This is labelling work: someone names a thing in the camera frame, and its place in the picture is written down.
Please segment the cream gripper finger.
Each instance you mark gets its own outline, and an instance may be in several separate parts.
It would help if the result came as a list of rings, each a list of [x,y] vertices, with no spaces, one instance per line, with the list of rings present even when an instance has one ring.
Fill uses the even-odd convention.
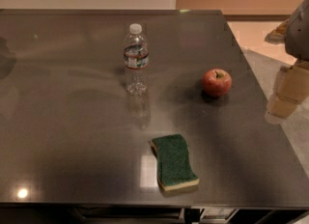
[[[273,29],[266,35],[265,41],[273,44],[284,43],[288,22],[289,22],[288,19],[281,22],[275,29]]]
[[[265,119],[274,125],[287,120],[309,97],[309,62],[296,61],[282,66],[276,74]]]

